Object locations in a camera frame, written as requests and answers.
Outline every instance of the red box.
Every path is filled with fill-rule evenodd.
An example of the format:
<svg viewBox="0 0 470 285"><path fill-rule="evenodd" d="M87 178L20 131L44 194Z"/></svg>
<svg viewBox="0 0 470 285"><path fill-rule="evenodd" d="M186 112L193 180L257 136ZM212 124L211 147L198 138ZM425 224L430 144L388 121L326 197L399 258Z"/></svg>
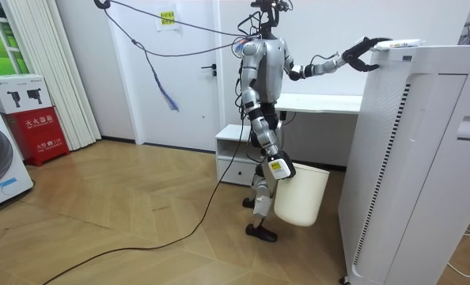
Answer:
<svg viewBox="0 0 470 285"><path fill-rule="evenodd" d="M70 154L54 107L6 114L5 117L25 163L42 166L49 159Z"/></svg>

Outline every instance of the white trash bin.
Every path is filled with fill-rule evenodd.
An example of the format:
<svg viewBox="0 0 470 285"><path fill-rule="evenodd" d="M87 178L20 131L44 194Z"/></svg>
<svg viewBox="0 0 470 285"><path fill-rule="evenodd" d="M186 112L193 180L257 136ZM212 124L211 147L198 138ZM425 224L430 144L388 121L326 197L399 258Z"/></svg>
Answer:
<svg viewBox="0 0 470 285"><path fill-rule="evenodd" d="M274 211L285 222L295 226L311 226L320 211L324 189L330 173L294 163L295 177L280 180L277 185Z"/></svg>

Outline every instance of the yellow label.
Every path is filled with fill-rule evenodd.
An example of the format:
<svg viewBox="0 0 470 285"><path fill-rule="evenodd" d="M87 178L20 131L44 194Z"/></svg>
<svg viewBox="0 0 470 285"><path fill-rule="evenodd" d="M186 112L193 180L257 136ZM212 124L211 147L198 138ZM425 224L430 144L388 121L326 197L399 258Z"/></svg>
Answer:
<svg viewBox="0 0 470 285"><path fill-rule="evenodd" d="M278 162L274 162L271 164L273 170L280 170L281 165Z"/></svg>
<svg viewBox="0 0 470 285"><path fill-rule="evenodd" d="M173 11L168 11L168 12L161 12L161 17L164 19L161 19L161 24L162 25L173 25L175 24L175 14Z"/></svg>

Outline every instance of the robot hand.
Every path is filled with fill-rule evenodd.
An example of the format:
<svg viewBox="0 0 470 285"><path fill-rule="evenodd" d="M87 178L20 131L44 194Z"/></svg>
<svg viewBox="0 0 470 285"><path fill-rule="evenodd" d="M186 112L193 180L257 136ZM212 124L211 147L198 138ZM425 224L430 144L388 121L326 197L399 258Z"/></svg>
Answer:
<svg viewBox="0 0 470 285"><path fill-rule="evenodd" d="M268 168L276 180L292 178L297 174L290 156L282 150L268 157Z"/></svg>
<svg viewBox="0 0 470 285"><path fill-rule="evenodd" d="M351 67L355 68L360 72L369 72L372 70L376 70L379 68L379 65L369 65L364 63L360 56L368 52L371 48L373 48L377 43L391 40L387 38L374 38L369 39L368 37L363 38L360 42L358 42L355 46L345 51L342 55L343 60L349 64Z"/></svg>

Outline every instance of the humanoid robot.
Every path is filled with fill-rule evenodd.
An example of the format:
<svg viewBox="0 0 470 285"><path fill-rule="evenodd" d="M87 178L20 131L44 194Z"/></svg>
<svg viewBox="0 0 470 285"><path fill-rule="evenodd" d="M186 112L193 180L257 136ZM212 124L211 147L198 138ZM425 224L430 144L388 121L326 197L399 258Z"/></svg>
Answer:
<svg viewBox="0 0 470 285"><path fill-rule="evenodd" d="M277 234L265 229L263 222L270 210L277 181L290 179L296 173L290 157L280 150L282 121L274 107L281 94L283 71L293 81L333 73L346 63L358 71L369 72L379 66L367 65L359 57L377 43L389 39L364 38L342 55L324 63L299 66L294 64L286 41L272 34L272 28L279 24L279 12L290 10L288 3L283 0L256 0L251 6L260 8L268 21L260 24L260 37L243 46L241 96L244 110L251 120L251 143L263 150L266 161L256 167L252 197L244 199L242 205L254 209L255 215L254 223L246 226L245 233L263 241L275 242Z"/></svg>

